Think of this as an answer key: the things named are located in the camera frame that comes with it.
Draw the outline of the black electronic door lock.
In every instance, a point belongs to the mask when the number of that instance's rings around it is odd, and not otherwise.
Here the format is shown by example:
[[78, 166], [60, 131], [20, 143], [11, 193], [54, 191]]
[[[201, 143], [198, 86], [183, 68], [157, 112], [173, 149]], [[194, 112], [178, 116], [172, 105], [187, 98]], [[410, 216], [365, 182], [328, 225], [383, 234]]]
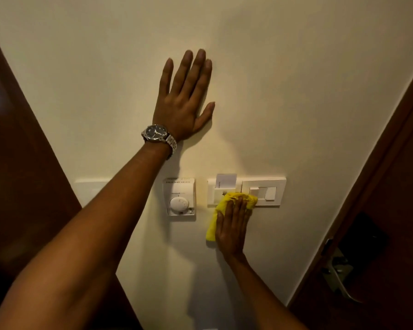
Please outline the black electronic door lock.
[[360, 212], [338, 244], [354, 273], [363, 271], [388, 245], [389, 236], [365, 212]]

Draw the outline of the white thermostat with round dial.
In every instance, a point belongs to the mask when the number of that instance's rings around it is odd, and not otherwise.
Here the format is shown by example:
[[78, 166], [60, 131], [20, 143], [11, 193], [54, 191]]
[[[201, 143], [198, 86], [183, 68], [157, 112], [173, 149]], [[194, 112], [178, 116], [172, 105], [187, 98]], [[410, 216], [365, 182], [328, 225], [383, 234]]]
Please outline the white thermostat with round dial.
[[162, 189], [168, 216], [196, 215], [195, 178], [166, 178]]

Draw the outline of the person's right hand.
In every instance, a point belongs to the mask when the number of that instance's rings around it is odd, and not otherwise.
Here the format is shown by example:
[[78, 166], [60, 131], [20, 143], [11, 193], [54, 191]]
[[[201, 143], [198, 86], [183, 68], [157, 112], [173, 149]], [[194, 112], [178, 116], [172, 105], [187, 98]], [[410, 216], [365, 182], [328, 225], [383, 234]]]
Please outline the person's right hand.
[[234, 202], [233, 200], [230, 200], [227, 203], [224, 214], [225, 217], [221, 239], [216, 242], [216, 244], [227, 263], [235, 261], [246, 262], [246, 256], [243, 253], [243, 248], [247, 232], [247, 227], [245, 227], [247, 201], [243, 200], [243, 223], [241, 226], [232, 226], [233, 206]]

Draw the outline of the person's left hand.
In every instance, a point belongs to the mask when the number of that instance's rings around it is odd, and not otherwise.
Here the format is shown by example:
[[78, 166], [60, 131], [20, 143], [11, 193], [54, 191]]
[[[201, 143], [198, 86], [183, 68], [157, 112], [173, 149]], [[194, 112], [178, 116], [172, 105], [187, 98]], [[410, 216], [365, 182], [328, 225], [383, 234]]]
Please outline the person's left hand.
[[177, 143], [199, 132], [194, 130], [194, 121], [203, 112], [200, 109], [205, 102], [212, 75], [213, 63], [206, 57], [193, 93], [191, 96], [182, 96], [181, 90], [195, 57], [191, 50], [185, 52], [176, 74], [172, 74], [169, 94], [166, 97], [158, 95], [154, 110], [152, 124], [165, 126]]

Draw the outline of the dark brown wooden panel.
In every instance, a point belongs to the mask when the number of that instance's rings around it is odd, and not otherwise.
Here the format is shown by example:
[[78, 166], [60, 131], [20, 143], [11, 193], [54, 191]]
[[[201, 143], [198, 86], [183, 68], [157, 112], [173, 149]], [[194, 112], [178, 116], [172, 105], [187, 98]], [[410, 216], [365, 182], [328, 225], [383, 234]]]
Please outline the dark brown wooden panel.
[[[0, 306], [83, 208], [0, 48]], [[116, 276], [83, 330], [143, 330]]]

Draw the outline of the person's left forearm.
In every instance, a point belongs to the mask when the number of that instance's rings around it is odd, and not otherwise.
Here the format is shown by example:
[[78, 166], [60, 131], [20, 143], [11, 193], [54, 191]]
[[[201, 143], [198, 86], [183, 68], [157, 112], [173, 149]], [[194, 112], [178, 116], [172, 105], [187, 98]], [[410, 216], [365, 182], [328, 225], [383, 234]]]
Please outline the person's left forearm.
[[83, 330], [115, 279], [151, 187], [171, 153], [146, 142], [19, 274], [0, 330]]

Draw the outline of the silver wristwatch with dark dial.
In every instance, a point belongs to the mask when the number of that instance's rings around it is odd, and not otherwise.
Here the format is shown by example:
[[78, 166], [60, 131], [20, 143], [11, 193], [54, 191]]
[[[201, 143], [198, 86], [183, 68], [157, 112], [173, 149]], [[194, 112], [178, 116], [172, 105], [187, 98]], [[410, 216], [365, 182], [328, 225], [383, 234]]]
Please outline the silver wristwatch with dark dial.
[[173, 135], [171, 135], [171, 133], [168, 132], [167, 128], [163, 125], [149, 125], [146, 129], [143, 130], [141, 136], [144, 142], [164, 143], [168, 145], [171, 148], [171, 152], [168, 155], [167, 160], [169, 160], [177, 150], [176, 139], [173, 137]]

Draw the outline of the yellow cleaning cloth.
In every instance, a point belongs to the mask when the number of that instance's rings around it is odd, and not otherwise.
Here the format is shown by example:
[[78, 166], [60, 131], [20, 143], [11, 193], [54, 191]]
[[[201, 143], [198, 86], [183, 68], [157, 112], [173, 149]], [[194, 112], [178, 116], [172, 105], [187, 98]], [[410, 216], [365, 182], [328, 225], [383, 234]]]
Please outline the yellow cleaning cloth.
[[219, 204], [216, 206], [212, 219], [210, 221], [209, 227], [206, 232], [206, 241], [207, 242], [215, 242], [215, 232], [216, 232], [216, 222], [217, 222], [217, 216], [219, 212], [222, 212], [225, 214], [227, 203], [230, 200], [233, 200], [233, 202], [236, 202], [239, 197], [242, 197], [243, 200], [247, 201], [247, 209], [253, 210], [254, 207], [257, 205], [258, 202], [258, 197], [250, 194], [245, 194], [245, 193], [227, 193], [219, 202]]

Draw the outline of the white key card holder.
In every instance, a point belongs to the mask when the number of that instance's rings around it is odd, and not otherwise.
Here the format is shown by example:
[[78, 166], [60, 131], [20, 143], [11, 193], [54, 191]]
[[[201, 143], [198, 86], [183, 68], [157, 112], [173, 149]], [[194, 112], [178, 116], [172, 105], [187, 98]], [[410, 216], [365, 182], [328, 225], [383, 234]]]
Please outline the white key card holder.
[[216, 179], [208, 178], [207, 183], [207, 207], [212, 208], [219, 204], [220, 200], [230, 193], [240, 193], [242, 190], [242, 179], [237, 178], [234, 188], [216, 188]]

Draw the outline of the white blank wall plate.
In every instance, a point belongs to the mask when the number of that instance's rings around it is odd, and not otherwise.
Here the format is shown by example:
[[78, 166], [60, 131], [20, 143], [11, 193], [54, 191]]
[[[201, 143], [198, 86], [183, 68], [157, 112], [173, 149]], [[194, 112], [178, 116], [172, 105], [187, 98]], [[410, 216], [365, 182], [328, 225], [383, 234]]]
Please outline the white blank wall plate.
[[72, 189], [81, 207], [85, 207], [105, 185], [110, 178], [77, 179], [72, 183]]

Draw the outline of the white key card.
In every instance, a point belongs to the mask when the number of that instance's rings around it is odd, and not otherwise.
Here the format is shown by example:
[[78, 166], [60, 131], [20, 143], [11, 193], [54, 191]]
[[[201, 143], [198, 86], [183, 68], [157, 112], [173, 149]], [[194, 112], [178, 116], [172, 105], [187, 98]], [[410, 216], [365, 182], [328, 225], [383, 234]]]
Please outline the white key card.
[[215, 189], [235, 189], [237, 184], [237, 174], [217, 174]]

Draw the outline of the white wall switch plate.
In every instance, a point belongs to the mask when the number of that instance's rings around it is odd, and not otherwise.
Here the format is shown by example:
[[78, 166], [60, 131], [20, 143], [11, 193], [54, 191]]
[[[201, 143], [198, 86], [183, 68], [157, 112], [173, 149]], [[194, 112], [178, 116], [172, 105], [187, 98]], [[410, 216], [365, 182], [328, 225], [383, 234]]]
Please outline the white wall switch plate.
[[258, 207], [280, 207], [286, 177], [247, 177], [242, 180], [241, 192], [258, 199]]

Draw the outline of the dark brown wooden door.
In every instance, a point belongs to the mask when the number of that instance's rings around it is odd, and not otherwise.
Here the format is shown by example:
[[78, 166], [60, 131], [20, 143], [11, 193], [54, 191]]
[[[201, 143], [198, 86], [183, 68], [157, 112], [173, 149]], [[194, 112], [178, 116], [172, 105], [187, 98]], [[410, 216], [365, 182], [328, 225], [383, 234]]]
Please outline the dark brown wooden door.
[[[365, 212], [388, 245], [334, 293], [321, 269]], [[413, 80], [326, 235], [289, 307], [310, 330], [413, 330]]]

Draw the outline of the person's right forearm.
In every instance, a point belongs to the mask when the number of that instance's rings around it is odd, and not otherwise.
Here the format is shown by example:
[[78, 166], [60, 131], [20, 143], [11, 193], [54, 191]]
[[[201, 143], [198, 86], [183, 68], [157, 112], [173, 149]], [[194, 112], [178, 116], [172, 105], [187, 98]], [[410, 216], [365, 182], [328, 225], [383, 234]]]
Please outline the person's right forearm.
[[224, 255], [255, 316], [259, 330], [308, 330], [249, 265], [245, 255]]

